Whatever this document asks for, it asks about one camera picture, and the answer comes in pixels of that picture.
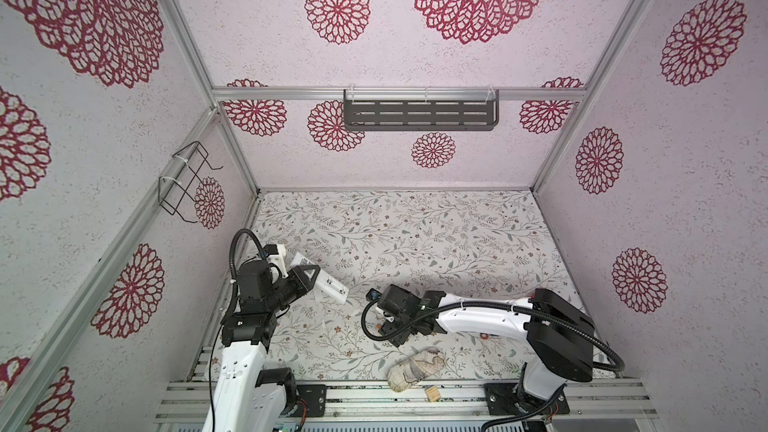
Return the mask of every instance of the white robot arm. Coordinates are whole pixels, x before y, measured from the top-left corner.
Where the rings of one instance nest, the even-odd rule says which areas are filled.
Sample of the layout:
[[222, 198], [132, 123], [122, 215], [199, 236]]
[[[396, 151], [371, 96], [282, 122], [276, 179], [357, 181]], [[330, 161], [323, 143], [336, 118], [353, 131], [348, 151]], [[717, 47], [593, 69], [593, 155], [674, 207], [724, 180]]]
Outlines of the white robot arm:
[[[411, 334], [435, 332], [486, 333], [527, 341], [537, 358], [524, 366], [516, 387], [515, 403], [520, 412], [516, 420], [552, 405], [566, 380], [589, 382], [593, 368], [624, 369], [621, 358], [594, 337], [592, 320], [547, 289], [536, 289], [531, 298], [498, 301], [440, 291], [427, 291], [420, 298], [390, 285], [383, 294], [371, 289], [366, 297], [369, 303], [362, 312], [361, 326], [373, 341], [389, 341], [399, 347]], [[385, 317], [379, 335], [371, 333], [366, 324], [371, 308]], [[613, 363], [594, 363], [593, 347], [605, 352]]]

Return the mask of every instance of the mounting plate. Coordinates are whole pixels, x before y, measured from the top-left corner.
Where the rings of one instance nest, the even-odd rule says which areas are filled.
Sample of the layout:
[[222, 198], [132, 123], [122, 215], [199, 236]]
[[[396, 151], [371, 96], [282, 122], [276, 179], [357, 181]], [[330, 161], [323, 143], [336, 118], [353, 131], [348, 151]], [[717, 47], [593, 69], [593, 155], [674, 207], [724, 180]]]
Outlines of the mounting plate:
[[[518, 399], [514, 392], [515, 386], [517, 386], [517, 382], [486, 384], [483, 386], [483, 389], [485, 390], [485, 401], [488, 403], [488, 413], [490, 415], [504, 415], [511, 417], [527, 412], [526, 410], [521, 410], [516, 405]], [[565, 395], [561, 395], [560, 397], [562, 397], [562, 400], [558, 398], [554, 404], [552, 404], [552, 412], [554, 412], [554, 415], [570, 414], [571, 409], [568, 407]]]
[[[318, 385], [297, 385], [296, 392], [299, 399], [304, 399], [309, 408], [306, 410], [307, 417], [322, 417], [326, 414], [326, 391], [328, 387], [322, 384]], [[288, 414], [288, 417], [298, 417], [304, 414], [304, 409], [301, 405], [297, 407], [293, 412]]]

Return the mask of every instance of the small wooden cube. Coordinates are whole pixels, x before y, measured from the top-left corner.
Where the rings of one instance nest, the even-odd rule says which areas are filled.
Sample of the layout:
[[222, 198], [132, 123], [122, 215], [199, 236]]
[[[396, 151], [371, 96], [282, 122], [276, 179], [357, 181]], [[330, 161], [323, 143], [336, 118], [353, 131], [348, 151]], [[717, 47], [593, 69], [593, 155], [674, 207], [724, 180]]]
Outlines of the small wooden cube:
[[427, 399], [430, 402], [437, 402], [440, 400], [440, 390], [437, 390], [437, 387], [434, 385], [426, 390], [427, 392]]

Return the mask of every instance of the floral floor mat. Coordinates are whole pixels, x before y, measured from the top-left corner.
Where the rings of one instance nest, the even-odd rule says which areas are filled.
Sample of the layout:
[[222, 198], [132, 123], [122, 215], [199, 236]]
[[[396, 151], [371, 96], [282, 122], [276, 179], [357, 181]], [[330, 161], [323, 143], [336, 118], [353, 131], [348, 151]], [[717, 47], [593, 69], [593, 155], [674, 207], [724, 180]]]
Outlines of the floral floor mat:
[[[431, 346], [446, 356], [441, 379], [514, 379], [534, 358], [527, 343], [485, 334], [411, 336], [400, 348], [370, 341], [360, 330], [370, 288], [495, 299], [549, 288], [582, 307], [530, 192], [272, 192], [254, 231], [284, 244], [289, 262], [301, 252], [350, 288], [344, 305], [315, 290], [278, 321], [266, 366], [291, 367], [299, 380], [384, 379]], [[255, 253], [251, 244], [246, 256]]]

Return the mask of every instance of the black motor joint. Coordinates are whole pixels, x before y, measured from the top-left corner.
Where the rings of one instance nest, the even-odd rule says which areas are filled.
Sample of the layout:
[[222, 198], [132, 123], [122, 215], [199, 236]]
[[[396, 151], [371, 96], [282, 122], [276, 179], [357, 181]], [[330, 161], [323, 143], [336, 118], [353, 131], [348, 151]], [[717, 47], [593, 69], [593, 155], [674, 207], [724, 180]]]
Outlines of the black motor joint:
[[[382, 335], [387, 335], [398, 330], [404, 324], [408, 324], [420, 312], [437, 308], [445, 296], [445, 292], [427, 291], [424, 293], [423, 298], [419, 298], [404, 288], [390, 285], [383, 294], [372, 288], [368, 291], [366, 298], [369, 302], [378, 301], [377, 306], [384, 312], [386, 317], [385, 321], [381, 324], [380, 331]], [[430, 335], [432, 332], [440, 334], [446, 332], [437, 324], [435, 317], [425, 318], [416, 322], [410, 329], [389, 339], [389, 342], [395, 347], [400, 347], [408, 340], [411, 334]]]

